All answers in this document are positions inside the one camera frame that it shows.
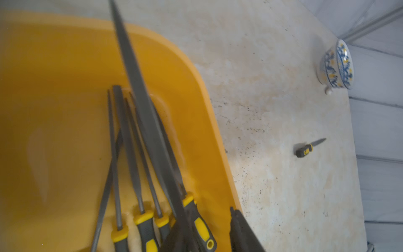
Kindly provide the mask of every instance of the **yellow and gray handle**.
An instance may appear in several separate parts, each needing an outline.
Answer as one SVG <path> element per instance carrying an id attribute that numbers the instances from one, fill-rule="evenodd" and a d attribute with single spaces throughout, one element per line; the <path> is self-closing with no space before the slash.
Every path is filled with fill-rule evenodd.
<path id="1" fill-rule="evenodd" d="M 115 245 L 116 252 L 129 252 L 129 244 L 127 243 L 127 236 L 129 235 L 129 228 L 123 226 L 121 230 L 113 230 L 111 237 Z"/>
<path id="2" fill-rule="evenodd" d="M 195 238 L 202 252 L 213 252 L 217 249 L 217 242 L 214 239 L 210 228 L 197 210 L 196 202 L 192 194 L 187 194 L 183 200 L 185 212 L 190 218 Z"/>
<path id="3" fill-rule="evenodd" d="M 163 242 L 171 231 L 171 227 L 169 226 L 169 217 L 167 215 L 164 215 L 162 218 L 156 218 L 155 224 L 160 231 L 161 241 Z"/>
<path id="4" fill-rule="evenodd" d="M 298 150 L 295 152 L 295 155 L 296 155 L 298 158 L 303 158 L 303 157 L 305 157 L 306 155 L 308 155 L 309 152 L 312 152 L 313 149 L 314 149 L 314 147 L 312 146 L 312 144 L 307 144 L 307 145 L 305 145 L 304 147 L 298 149 Z"/>
<path id="5" fill-rule="evenodd" d="M 141 250 L 143 252 L 157 252 L 159 249 L 154 233 L 153 211 L 146 211 L 142 215 L 134 217 L 134 223 L 139 229 L 141 238 Z"/>

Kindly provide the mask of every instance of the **patterned cup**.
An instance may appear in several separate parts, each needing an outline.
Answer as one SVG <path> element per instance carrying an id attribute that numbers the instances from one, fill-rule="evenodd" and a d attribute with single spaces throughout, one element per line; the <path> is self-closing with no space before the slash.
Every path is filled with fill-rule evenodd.
<path id="1" fill-rule="evenodd" d="M 316 75 L 319 81 L 330 89 L 352 88 L 353 62 L 347 44 L 343 40 L 338 40 L 336 45 L 325 53 L 316 67 Z"/>

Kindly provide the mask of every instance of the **yellow plastic tub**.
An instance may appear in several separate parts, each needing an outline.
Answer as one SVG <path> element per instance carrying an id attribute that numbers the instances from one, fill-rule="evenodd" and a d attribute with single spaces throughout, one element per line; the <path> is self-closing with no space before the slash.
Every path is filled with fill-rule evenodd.
<path id="1" fill-rule="evenodd" d="M 195 194 L 217 250 L 229 251 L 229 208 L 240 205 L 205 85 L 172 43 L 135 25 L 126 28 L 185 186 Z M 110 163 L 106 91 L 114 84 L 128 90 L 111 22 L 0 13 L 1 251 L 89 249 Z M 129 246 L 140 251 L 124 151 L 118 170 Z M 143 198 L 153 208 L 139 170 Z M 114 215 L 111 197 L 100 252 L 114 251 Z"/>

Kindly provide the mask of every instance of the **marble countertop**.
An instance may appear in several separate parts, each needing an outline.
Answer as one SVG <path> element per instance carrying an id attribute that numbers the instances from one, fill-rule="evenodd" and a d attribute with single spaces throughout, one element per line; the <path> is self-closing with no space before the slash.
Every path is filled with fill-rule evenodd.
<path id="1" fill-rule="evenodd" d="M 201 73 L 243 213 L 267 251 L 366 251 L 347 91 L 325 95 L 314 70 L 336 41 L 329 30 L 297 0 L 117 3 Z M 110 19 L 107 1 L 1 7 Z M 294 156 L 294 145 L 322 137 Z"/>

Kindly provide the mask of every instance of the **metal rod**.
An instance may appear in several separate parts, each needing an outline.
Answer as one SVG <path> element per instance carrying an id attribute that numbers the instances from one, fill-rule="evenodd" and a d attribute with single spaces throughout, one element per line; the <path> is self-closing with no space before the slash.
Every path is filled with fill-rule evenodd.
<path id="1" fill-rule="evenodd" d="M 393 107 L 393 108 L 403 108 L 402 105 L 391 104 L 391 103 L 386 103 L 386 102 L 377 102 L 377 101 L 368 100 L 368 99 L 359 98 L 359 97 L 354 97 L 354 96 L 349 96 L 349 99 L 356 100 L 356 101 L 361 101 L 361 102 L 369 102 L 369 103 L 388 106 L 388 107 Z"/>
<path id="2" fill-rule="evenodd" d="M 379 49 L 376 49 L 376 48 L 373 48 L 373 47 L 359 45 L 359 44 L 356 44 L 354 42 L 349 43 L 349 48 L 350 48 L 350 46 L 355 46 L 355 47 L 358 47 L 358 48 L 371 50 L 371 51 L 374 51 L 374 52 L 380 52 L 380 53 L 387 54 L 387 55 L 394 56 L 394 57 L 398 57 L 398 58 L 403 58 L 403 55 L 400 55 L 400 54 L 397 54 L 397 53 L 385 52 L 385 51 L 382 51 L 382 50 L 379 50 Z"/>
<path id="3" fill-rule="evenodd" d="M 116 138 L 116 143 L 115 143 L 116 158 L 119 157 L 119 150 L 122 147 L 122 145 L 123 145 L 122 132 L 119 130 L 118 137 Z M 104 222 L 106 206 L 108 205 L 108 199 L 109 199 L 111 188 L 112 188 L 112 161 L 110 162 L 110 165 L 109 165 L 108 177 L 106 178 L 104 192 L 102 193 L 100 209 L 98 211 L 97 225 L 95 227 L 95 233 L 94 233 L 94 238 L 92 239 L 90 252 L 96 252 L 96 250 L 97 250 L 98 241 L 100 239 L 100 234 L 101 234 L 102 223 Z"/>
<path id="4" fill-rule="evenodd" d="M 364 221 L 370 224 L 390 224 L 390 225 L 403 225 L 401 221 Z"/>
<path id="5" fill-rule="evenodd" d="M 364 155 L 356 155 L 356 157 L 357 157 L 357 159 L 403 164 L 403 160 L 394 159 L 394 158 L 380 158 L 380 157 L 376 157 L 376 156 L 364 156 Z"/>
<path id="6" fill-rule="evenodd" d="M 133 102 L 134 106 L 136 107 L 136 102 L 135 102 L 135 100 L 134 100 L 134 98 L 133 98 L 133 96 L 132 96 L 131 94 L 130 94 L 130 97 L 131 97 L 131 99 L 132 99 L 132 102 Z M 135 109 L 135 113 L 134 113 L 134 114 L 135 114 L 135 116 L 136 116 L 137 125 L 139 126 L 139 132 L 140 132 L 141 138 L 143 139 L 143 143 L 144 143 L 145 150 L 147 151 L 148 156 L 149 156 L 150 159 L 151 159 L 151 163 L 153 163 L 154 160 L 155 160 L 157 157 L 153 156 L 153 153 L 150 151 L 150 147 L 148 146 L 149 139 L 148 139 L 147 136 L 145 135 L 145 129 L 144 129 L 143 124 L 141 123 L 139 114 L 137 113 L 137 109 Z M 161 180 L 162 180 L 162 177 L 160 177 L 158 173 L 155 173 L 155 174 L 156 174 L 156 176 L 157 176 L 158 181 L 161 181 Z M 160 183 L 160 186 L 161 186 L 162 190 L 164 191 L 164 194 L 167 196 L 167 195 L 168 195 L 168 190 L 167 190 L 167 188 L 165 187 L 165 184 L 164 184 L 164 183 Z M 168 199 L 169 204 L 171 205 L 172 202 L 170 201 L 170 198 L 167 197 L 167 199 Z"/>
<path id="7" fill-rule="evenodd" d="M 340 36 L 347 44 L 379 29 L 396 19 L 403 17 L 403 6 L 399 7 L 375 20 L 369 21 Z"/>
<path id="8" fill-rule="evenodd" d="M 120 128 L 122 130 L 123 144 L 126 150 L 130 178 L 134 192 L 136 193 L 137 196 L 140 213 L 143 214 L 145 213 L 145 210 L 144 210 L 143 198 L 141 196 L 141 183 L 140 183 L 139 171 L 137 169 L 136 157 L 134 155 L 134 146 L 131 141 L 130 127 L 129 122 L 127 120 L 122 88 L 118 85 L 114 85 L 113 94 L 115 96 L 116 110 L 119 118 Z"/>
<path id="9" fill-rule="evenodd" d="M 171 160 L 172 167 L 174 169 L 175 177 L 176 177 L 176 179 L 177 179 L 177 181 L 179 183 L 179 192 L 181 193 L 182 199 L 184 199 L 185 196 L 187 195 L 187 192 L 186 192 L 186 189 L 185 189 L 185 185 L 183 184 L 183 178 L 182 178 L 181 170 L 179 169 L 178 162 L 176 161 L 175 154 L 174 154 L 174 151 L 172 149 L 171 143 L 169 142 L 168 134 L 166 133 L 164 124 L 162 123 L 161 117 L 158 114 L 158 111 L 155 108 L 155 106 L 154 106 L 154 110 L 155 110 L 155 114 L 157 115 L 157 118 L 158 118 L 158 123 L 160 124 L 162 137 L 164 138 L 164 141 L 165 141 L 166 150 L 168 151 L 169 158 Z"/>
<path id="10" fill-rule="evenodd" d="M 197 252 L 199 249 L 194 241 L 191 225 L 186 218 L 185 209 L 179 193 L 178 186 L 172 170 L 172 164 L 169 160 L 169 155 L 162 138 L 160 126 L 157 123 L 157 118 L 152 107 L 152 101 L 145 87 L 143 77 L 141 76 L 140 68 L 134 54 L 129 35 L 126 32 L 122 17 L 114 0 L 109 0 L 112 12 L 112 20 L 115 27 L 116 37 L 119 43 L 120 55 L 122 57 L 126 75 L 129 80 L 133 94 L 136 96 L 136 101 L 139 106 L 136 106 L 140 118 L 144 122 L 146 135 L 150 138 L 149 150 L 153 152 L 155 158 L 152 160 L 154 171 L 157 174 L 160 184 L 165 187 L 171 205 L 172 213 L 174 214 L 177 223 L 180 225 L 188 248 L 192 252 Z"/>
<path id="11" fill-rule="evenodd" d="M 115 129 L 113 126 L 112 102 L 110 100 L 109 90 L 108 90 L 108 117 L 109 117 L 110 148 L 112 153 L 111 164 L 112 164 L 113 193 L 115 196 L 116 226 L 119 231 L 122 230 L 123 224 L 122 224 L 122 210 L 120 208 L 118 168 L 117 168 L 117 157 L 115 149 Z"/>
<path id="12" fill-rule="evenodd" d="M 141 160 L 142 160 L 143 166 L 144 166 L 145 175 L 147 176 L 148 185 L 150 186 L 151 195 L 152 195 L 152 198 L 154 200 L 155 210 L 157 211 L 158 217 L 162 218 L 161 206 L 160 206 L 160 203 L 158 201 L 158 197 L 157 197 L 157 193 L 155 192 L 154 185 L 152 183 L 150 170 L 148 169 L 147 160 L 145 158 L 144 150 L 143 150 L 143 147 L 141 145 L 140 136 L 139 136 L 139 134 L 137 132 L 137 127 L 136 127 L 136 124 L 134 122 L 134 117 L 133 117 L 133 114 L 131 112 L 131 109 L 130 109 L 129 102 L 128 102 L 127 98 L 125 99 L 125 102 L 126 102 L 127 114 L 129 115 L 129 121 L 130 121 L 130 124 L 131 124 L 131 130 L 133 132 L 136 144 L 137 144 L 137 146 L 139 148 Z"/>

